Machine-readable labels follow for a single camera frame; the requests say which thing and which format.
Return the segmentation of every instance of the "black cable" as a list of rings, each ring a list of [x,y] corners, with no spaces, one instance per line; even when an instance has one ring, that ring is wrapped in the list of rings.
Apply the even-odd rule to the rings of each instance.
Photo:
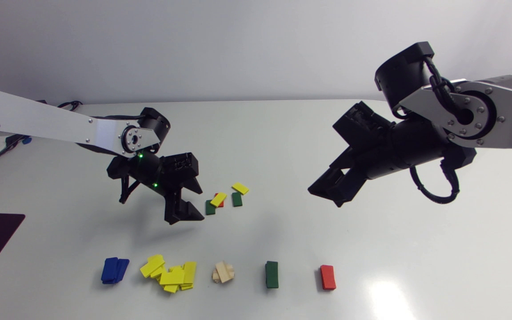
[[[460,192],[460,182],[457,179],[456,171],[449,166],[444,165],[444,162],[442,161],[441,164],[441,170],[444,173],[445,178],[449,181],[449,184],[452,187],[452,193],[449,196],[437,196],[433,193],[429,192],[426,188],[424,188],[424,184],[420,181],[420,178],[418,177],[418,172],[416,171],[416,167],[410,168],[410,176],[412,176],[412,180],[414,181],[414,184],[416,184],[416,187],[418,187],[418,190],[422,192],[423,195],[426,196],[426,198],[432,200],[435,203],[439,204],[447,204],[452,202],[456,199],[457,194]]]
[[[453,84],[448,79],[445,79],[440,75],[440,72],[437,70],[437,67],[433,63],[431,57],[424,57],[424,61],[428,66],[428,70],[432,74],[432,76],[429,78],[429,81],[437,100],[446,111],[456,117],[457,121],[464,122],[465,115],[462,113],[462,109],[457,106],[452,95],[450,94],[450,92],[455,91]]]
[[[61,103],[59,105],[57,105],[56,107],[57,108],[64,108],[66,107],[67,105],[71,105],[71,109],[69,109],[69,111],[74,111],[76,110],[77,107],[79,107],[79,105],[81,105],[83,103],[81,103],[80,101],[78,100],[75,100],[75,101],[69,101],[67,103]]]

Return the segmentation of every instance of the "blue block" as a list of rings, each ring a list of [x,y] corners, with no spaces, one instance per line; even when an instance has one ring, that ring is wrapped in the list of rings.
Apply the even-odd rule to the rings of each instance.
[[[122,281],[124,278],[124,274],[126,273],[126,269],[128,268],[128,264],[130,264],[129,259],[118,259],[118,265],[116,270],[116,282]]]
[[[118,258],[108,258],[104,261],[104,269],[102,269],[102,277],[100,280],[104,281],[116,281],[118,275]]]

